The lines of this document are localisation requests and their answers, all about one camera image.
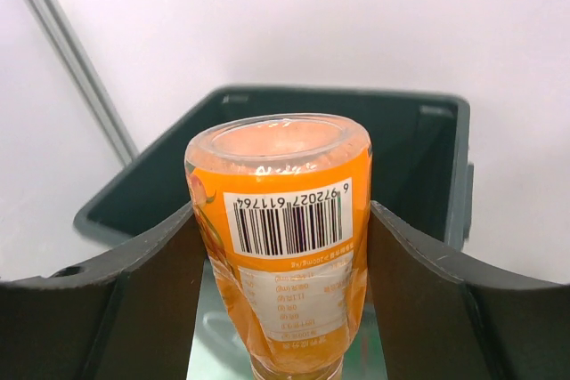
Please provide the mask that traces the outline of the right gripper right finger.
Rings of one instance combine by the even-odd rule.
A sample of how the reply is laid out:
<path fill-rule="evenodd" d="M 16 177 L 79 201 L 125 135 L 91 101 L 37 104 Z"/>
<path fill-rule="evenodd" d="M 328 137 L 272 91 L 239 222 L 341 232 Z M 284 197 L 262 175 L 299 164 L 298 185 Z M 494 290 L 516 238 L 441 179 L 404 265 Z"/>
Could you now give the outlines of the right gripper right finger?
<path fill-rule="evenodd" d="M 481 262 L 378 203 L 368 248 L 389 378 L 568 378 L 568 286 Z"/>

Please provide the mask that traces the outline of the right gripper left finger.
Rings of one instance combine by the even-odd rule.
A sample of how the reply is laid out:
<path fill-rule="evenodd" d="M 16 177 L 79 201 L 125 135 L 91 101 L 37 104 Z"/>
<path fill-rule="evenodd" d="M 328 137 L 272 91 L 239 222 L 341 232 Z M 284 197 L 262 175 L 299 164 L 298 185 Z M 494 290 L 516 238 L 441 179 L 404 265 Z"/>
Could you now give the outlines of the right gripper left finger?
<path fill-rule="evenodd" d="M 204 261 L 183 206 L 49 278 L 3 283 L 2 378 L 185 378 Z"/>

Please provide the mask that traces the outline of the orange juice bottle front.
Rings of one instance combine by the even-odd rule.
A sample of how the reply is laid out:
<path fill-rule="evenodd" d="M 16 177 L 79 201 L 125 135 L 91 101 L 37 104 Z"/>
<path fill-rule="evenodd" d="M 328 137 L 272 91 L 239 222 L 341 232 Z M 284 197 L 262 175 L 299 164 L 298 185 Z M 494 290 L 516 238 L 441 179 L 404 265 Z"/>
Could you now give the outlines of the orange juice bottle front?
<path fill-rule="evenodd" d="M 371 138 L 353 119 L 249 117 L 194 136 L 193 213 L 256 379 L 339 379 L 367 294 Z"/>

